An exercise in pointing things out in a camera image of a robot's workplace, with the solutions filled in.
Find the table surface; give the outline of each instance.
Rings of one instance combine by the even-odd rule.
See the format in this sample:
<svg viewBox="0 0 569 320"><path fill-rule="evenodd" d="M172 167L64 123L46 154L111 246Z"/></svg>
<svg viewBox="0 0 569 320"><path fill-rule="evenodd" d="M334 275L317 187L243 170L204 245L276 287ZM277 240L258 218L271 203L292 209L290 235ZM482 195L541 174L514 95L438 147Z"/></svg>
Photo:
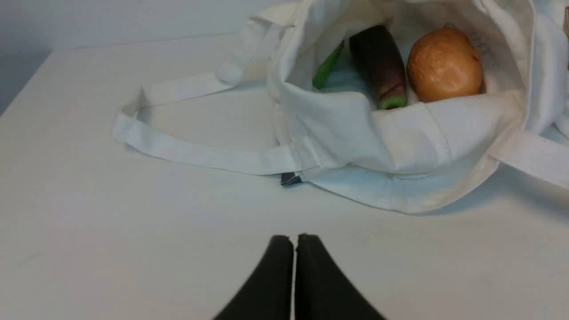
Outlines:
<svg viewBox="0 0 569 320"><path fill-rule="evenodd" d="M210 71L235 40L60 51L40 67L0 117L1 319L210 319L271 235L302 232L320 235L391 320L567 319L567 193L513 169L407 216L309 184L283 189L275 176L145 157L112 139L141 84ZM189 141L274 146L262 81L270 43L250 85L142 116Z"/></svg>

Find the white wall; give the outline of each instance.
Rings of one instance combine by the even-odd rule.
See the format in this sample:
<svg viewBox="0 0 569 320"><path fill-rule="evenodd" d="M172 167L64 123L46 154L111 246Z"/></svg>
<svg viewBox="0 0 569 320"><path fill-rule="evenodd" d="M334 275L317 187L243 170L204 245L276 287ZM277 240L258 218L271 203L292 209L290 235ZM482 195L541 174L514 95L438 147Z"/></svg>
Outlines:
<svg viewBox="0 0 569 320"><path fill-rule="evenodd" d="M238 31L287 0L0 0L0 56Z"/></svg>

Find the eggplant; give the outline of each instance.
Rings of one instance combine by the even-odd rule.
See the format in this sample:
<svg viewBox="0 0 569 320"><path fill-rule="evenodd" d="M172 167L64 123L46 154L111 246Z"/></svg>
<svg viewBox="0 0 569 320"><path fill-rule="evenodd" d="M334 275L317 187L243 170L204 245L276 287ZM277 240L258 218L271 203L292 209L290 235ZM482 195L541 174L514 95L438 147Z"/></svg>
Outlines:
<svg viewBox="0 0 569 320"><path fill-rule="evenodd" d="M378 109L407 105L405 65L393 36L383 25L351 36L350 53L356 68L371 87Z"/></svg>

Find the bag strap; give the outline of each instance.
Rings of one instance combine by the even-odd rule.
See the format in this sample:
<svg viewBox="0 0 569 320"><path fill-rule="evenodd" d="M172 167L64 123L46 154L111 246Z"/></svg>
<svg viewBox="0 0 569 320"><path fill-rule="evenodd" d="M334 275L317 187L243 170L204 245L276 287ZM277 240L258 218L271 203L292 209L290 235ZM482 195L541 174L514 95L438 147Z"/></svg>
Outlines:
<svg viewBox="0 0 569 320"><path fill-rule="evenodd" d="M489 155L541 180L569 189L569 148L525 130L497 140Z"/></svg>
<svg viewBox="0 0 569 320"><path fill-rule="evenodd" d="M308 150L307 139L262 151L216 149L168 136L136 118L142 108L206 96L240 83L249 63L272 25L292 27L299 3L285 3L252 15L240 33L238 47L217 72L143 86L138 96L118 114L113 137L152 157L246 174L279 174L302 171L315 161L296 159L294 150Z"/></svg>

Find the white canvas bag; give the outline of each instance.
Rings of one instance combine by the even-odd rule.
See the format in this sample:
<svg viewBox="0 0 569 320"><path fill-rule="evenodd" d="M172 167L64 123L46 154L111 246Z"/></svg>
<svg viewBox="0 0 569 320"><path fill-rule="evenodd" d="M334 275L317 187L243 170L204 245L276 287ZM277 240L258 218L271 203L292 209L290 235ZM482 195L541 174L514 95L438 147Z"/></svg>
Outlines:
<svg viewBox="0 0 569 320"><path fill-rule="evenodd" d="M318 66L343 40L385 23L406 62L422 35L452 23L478 48L485 93L375 110L348 51L321 92ZM225 91L243 77L270 27L282 28L267 88L280 146L220 150L165 135L140 108ZM246 174L295 172L355 201L409 214L443 207L485 181L500 163L569 188L569 149L540 137L563 113L567 41L531 0L304 0L253 15L240 45L215 73L143 87L119 113L113 136L169 161Z"/></svg>

